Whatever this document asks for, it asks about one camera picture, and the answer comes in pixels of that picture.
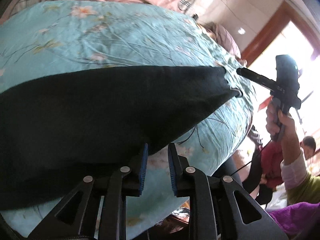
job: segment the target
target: red jacket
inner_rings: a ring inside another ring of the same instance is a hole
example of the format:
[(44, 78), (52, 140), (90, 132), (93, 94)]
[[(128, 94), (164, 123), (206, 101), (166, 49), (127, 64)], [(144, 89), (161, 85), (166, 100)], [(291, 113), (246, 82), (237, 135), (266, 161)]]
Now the red jacket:
[(283, 161), (280, 143), (269, 142), (261, 151), (262, 174), (266, 175), (266, 186), (275, 188), (283, 183), (280, 163)]

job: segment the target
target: black hair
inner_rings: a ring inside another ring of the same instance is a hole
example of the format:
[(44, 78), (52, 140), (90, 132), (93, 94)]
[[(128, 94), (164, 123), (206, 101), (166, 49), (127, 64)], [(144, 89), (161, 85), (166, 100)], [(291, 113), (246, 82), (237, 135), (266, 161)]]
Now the black hair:
[(316, 140), (312, 136), (306, 136), (302, 141), (305, 146), (309, 146), (313, 151), (316, 151)]

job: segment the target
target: black handheld device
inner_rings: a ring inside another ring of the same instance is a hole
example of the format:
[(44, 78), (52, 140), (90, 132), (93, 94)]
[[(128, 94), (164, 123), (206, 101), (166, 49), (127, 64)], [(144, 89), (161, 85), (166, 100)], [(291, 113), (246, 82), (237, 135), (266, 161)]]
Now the black handheld device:
[[(247, 68), (238, 68), (237, 74), (243, 76), (270, 90), (273, 96), (272, 103), (276, 111), (280, 109), (284, 114), (288, 114), (291, 107), (300, 109), (301, 100), (298, 98), (300, 85), (298, 83), (299, 70), (295, 60), (289, 55), (276, 56), (276, 81), (259, 75)], [(284, 126), (277, 118), (277, 125), (280, 132), (271, 137), (273, 141), (280, 141), (284, 133)]]

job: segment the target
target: white cloth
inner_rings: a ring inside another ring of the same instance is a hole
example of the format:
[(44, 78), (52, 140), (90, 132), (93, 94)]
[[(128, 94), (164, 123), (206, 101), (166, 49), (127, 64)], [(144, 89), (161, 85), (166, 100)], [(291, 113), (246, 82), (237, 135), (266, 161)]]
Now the white cloth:
[(303, 149), (300, 149), (300, 155), (293, 163), (284, 165), (284, 162), (282, 161), (280, 167), (285, 188), (291, 189), (299, 186), (308, 174)]

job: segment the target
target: bed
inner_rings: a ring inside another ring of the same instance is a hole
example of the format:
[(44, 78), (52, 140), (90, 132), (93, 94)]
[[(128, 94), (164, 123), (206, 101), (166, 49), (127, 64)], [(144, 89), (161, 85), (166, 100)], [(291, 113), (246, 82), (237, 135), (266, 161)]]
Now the bed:
[[(231, 156), (252, 125), (256, 96), (250, 81), (236, 74), (240, 64), (203, 34), (191, 17), (172, 8), (39, 0), (4, 21), (0, 37), (0, 92), (39, 77), (94, 68), (225, 67), (229, 85), (243, 96), (232, 98), (175, 140), (178, 154), (208, 175)], [(1, 214), (12, 229), (27, 237), (59, 200)], [(142, 196), (127, 199), (127, 238), (136, 237), (185, 201), (171, 190), (167, 149), (149, 156)]]

